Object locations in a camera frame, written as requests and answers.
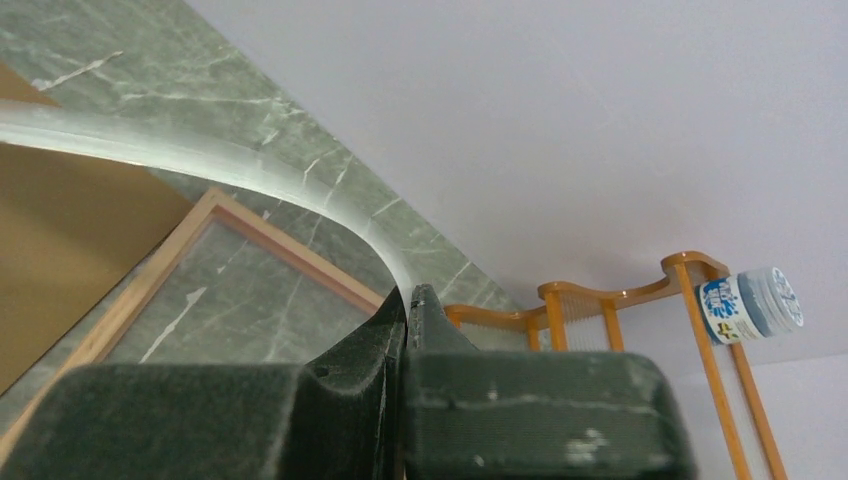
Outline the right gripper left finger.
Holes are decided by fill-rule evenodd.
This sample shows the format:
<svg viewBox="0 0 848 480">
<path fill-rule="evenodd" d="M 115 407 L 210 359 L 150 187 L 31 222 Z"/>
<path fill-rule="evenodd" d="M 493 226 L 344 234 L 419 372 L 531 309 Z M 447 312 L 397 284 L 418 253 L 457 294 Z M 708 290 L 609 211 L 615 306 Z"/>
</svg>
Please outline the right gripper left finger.
<svg viewBox="0 0 848 480">
<path fill-rule="evenodd" d="M 64 375 L 5 479 L 399 479 L 406 312 L 377 312 L 305 364 L 99 364 Z"/>
</svg>

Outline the copper wooden picture frame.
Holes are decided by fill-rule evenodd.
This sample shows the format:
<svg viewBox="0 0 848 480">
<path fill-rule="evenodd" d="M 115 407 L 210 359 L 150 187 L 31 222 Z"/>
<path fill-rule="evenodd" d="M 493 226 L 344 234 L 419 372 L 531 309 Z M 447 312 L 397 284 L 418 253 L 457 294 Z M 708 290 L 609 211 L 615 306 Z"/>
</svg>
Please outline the copper wooden picture frame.
<svg viewBox="0 0 848 480">
<path fill-rule="evenodd" d="M 266 249 L 366 314 L 375 313 L 383 303 L 381 295 L 239 204 L 222 190 L 211 188 L 162 242 L 137 276 L 1 437 L 2 461 L 9 457 L 40 401 L 52 386 L 68 371 L 98 363 L 114 349 L 209 225 L 215 222 Z"/>
</svg>

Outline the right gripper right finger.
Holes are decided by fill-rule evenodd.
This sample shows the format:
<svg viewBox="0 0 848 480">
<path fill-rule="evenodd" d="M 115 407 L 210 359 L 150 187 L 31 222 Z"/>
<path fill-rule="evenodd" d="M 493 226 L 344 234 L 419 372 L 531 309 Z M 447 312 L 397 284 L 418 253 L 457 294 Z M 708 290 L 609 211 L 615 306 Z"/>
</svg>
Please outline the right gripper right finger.
<svg viewBox="0 0 848 480">
<path fill-rule="evenodd" d="M 413 289 L 408 315 L 408 478 L 695 477 L 678 404 L 647 357 L 481 350 L 427 284 Z"/>
</svg>

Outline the clear acrylic sheet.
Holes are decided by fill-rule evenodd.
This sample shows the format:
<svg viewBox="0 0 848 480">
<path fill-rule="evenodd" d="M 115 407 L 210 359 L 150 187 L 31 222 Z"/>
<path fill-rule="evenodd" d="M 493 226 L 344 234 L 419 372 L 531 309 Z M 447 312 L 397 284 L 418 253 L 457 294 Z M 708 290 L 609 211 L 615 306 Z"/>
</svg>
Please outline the clear acrylic sheet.
<svg viewBox="0 0 848 480">
<path fill-rule="evenodd" d="M 308 209 L 365 241 L 389 269 L 405 304 L 413 301 L 417 275 L 376 222 L 336 188 L 269 154 L 132 119 L 11 100 L 1 103 L 1 140 L 189 175 Z"/>
</svg>

